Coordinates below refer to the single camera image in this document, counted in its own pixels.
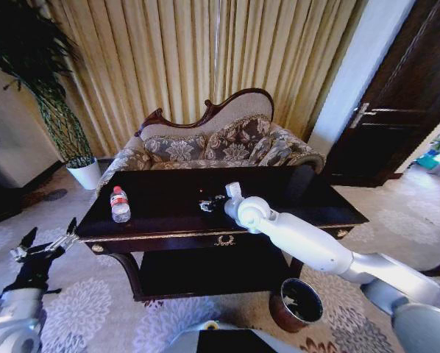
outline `table leg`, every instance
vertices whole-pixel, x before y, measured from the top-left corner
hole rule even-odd
[[[300,273],[302,272],[303,262],[292,257],[290,269],[291,274],[295,278],[300,278]]]
[[[139,302],[142,300],[143,292],[141,291],[140,277],[138,276],[138,265],[132,254],[108,254],[120,262],[129,278],[130,287],[132,287],[133,300]]]

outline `white flower pot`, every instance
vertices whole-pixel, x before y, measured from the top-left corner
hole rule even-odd
[[[101,179],[101,170],[99,169],[99,164],[97,163],[96,158],[94,158],[92,164],[85,167],[67,167],[67,169],[86,190],[94,190],[97,186],[97,182]]]

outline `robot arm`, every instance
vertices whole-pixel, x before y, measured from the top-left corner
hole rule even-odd
[[[275,246],[317,271],[362,284],[368,299],[388,314],[408,300],[431,304],[439,291],[436,282],[399,261],[384,254],[352,252],[302,219],[271,210],[260,197],[244,199],[237,182],[227,185],[227,194],[231,199],[225,212],[238,225],[268,235]]]
[[[0,353],[40,351],[40,331],[45,321],[42,296],[53,260],[63,255],[77,240],[76,219],[66,234],[53,243],[32,246],[37,228],[26,235],[11,255],[21,270],[14,283],[8,285],[0,298]]]

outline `black panel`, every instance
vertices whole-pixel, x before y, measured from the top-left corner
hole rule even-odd
[[[349,137],[340,156],[335,157],[333,174],[374,177],[413,133],[408,126],[360,126]]]
[[[249,329],[200,331],[197,353],[275,353],[266,342]]]
[[[266,236],[258,236],[252,245],[145,252],[143,299],[279,288],[291,277],[282,252]]]

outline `brass drawer handle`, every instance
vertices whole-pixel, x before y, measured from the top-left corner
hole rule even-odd
[[[336,234],[336,237],[337,238],[344,238],[346,235],[347,235],[347,233],[349,233],[347,230],[344,230],[344,229],[340,229],[339,231],[338,231],[338,233]]]
[[[104,248],[99,244],[92,245],[91,249],[93,250],[93,252],[103,252],[104,251]]]
[[[224,241],[223,240],[223,235],[220,235],[217,238],[217,242],[214,244],[215,246],[230,246],[230,245],[235,245],[235,238],[232,235],[228,235],[228,240]]]

